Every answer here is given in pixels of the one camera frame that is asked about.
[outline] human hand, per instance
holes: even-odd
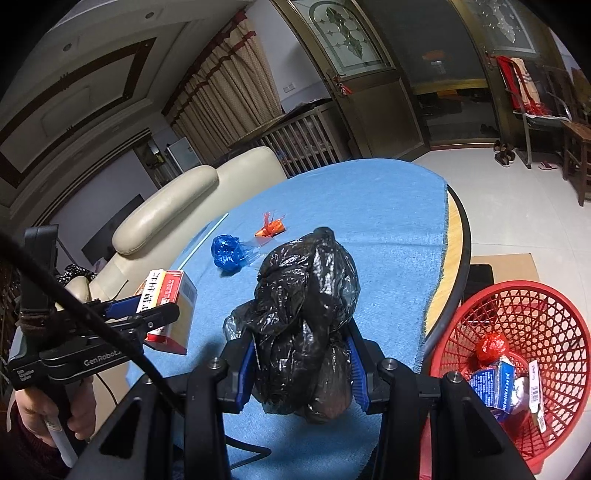
[[[95,432],[96,400],[92,378],[88,377],[82,381],[70,402],[72,416],[67,425],[79,440],[87,439]],[[56,444],[47,430],[43,417],[57,417],[56,404],[35,387],[18,390],[15,392],[15,399],[25,428],[44,443],[55,447]]]

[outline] white stick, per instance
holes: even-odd
[[[189,259],[190,259],[190,258],[193,256],[193,254],[194,254],[194,253],[195,253],[195,252],[198,250],[198,248],[199,248],[200,246],[202,246],[202,245],[203,245],[204,241],[205,241],[205,240],[207,240],[207,239],[209,238],[209,235],[211,235],[211,234],[213,233],[213,231],[214,231],[214,230],[215,230],[217,227],[219,227],[219,226],[220,226],[220,223],[222,223],[222,222],[223,222],[223,221],[226,219],[226,217],[227,217],[228,215],[230,215],[230,214],[229,214],[229,213],[226,213],[226,214],[224,214],[224,216],[223,216],[222,218],[220,218],[220,219],[219,219],[219,222],[218,222],[218,223],[216,223],[216,224],[215,224],[215,226],[214,226],[214,227],[213,227],[213,228],[212,228],[212,229],[211,229],[209,232],[207,232],[207,235],[205,235],[205,236],[202,238],[202,240],[201,240],[201,241],[200,241],[200,242],[199,242],[199,243],[198,243],[198,244],[195,246],[195,248],[193,248],[193,249],[191,250],[191,253],[189,253],[189,255],[187,256],[187,258],[185,258],[185,259],[183,260],[183,262],[182,262],[182,263],[181,263],[181,264],[178,266],[178,269],[179,269],[179,270],[182,270],[182,269],[183,269],[183,267],[184,267],[184,266],[187,264],[187,262],[189,261]]]

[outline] ceiling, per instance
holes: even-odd
[[[37,44],[0,102],[0,205],[11,217],[159,112],[211,38],[249,0],[82,0]]]

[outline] red and white box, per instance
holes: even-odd
[[[161,352],[187,355],[187,343],[197,300],[197,289],[191,279],[180,270],[152,270],[138,289],[137,293],[140,292],[137,313],[171,301],[176,303],[179,309],[176,322],[148,332],[144,343]]]

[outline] curtain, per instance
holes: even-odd
[[[173,95],[167,120],[205,163],[282,114],[267,58],[243,11],[205,47]]]

